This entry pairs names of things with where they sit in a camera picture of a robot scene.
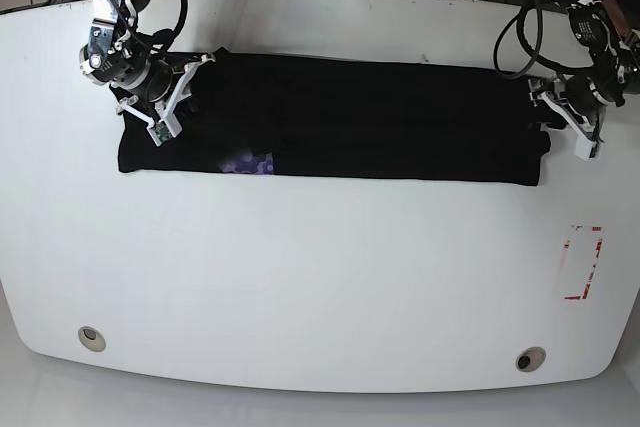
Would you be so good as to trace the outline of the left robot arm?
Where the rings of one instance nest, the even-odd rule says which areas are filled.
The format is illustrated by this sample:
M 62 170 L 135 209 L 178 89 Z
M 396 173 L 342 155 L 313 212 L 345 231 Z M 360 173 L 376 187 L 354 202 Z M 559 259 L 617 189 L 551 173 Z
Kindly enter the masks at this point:
M 574 39 L 587 49 L 591 65 L 570 67 L 544 57 L 543 7 L 566 11 Z M 563 118 L 576 133 L 576 153 L 590 160 L 602 144 L 606 109 L 621 107 L 639 92 L 639 0 L 526 0 L 509 23 L 529 60 L 553 72 L 530 83 L 531 101 Z

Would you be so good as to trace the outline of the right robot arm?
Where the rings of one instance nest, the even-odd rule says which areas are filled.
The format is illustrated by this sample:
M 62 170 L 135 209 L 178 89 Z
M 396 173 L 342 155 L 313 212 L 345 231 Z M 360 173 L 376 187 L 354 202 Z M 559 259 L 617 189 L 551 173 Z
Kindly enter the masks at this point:
M 182 132 L 176 108 L 191 97 L 198 68 L 214 56 L 170 50 L 185 26 L 188 0 L 179 0 L 174 27 L 151 35 L 139 32 L 140 14 L 150 1 L 92 0 L 93 20 L 79 61 L 86 78 L 114 92 L 117 111 L 144 122 L 160 145 Z

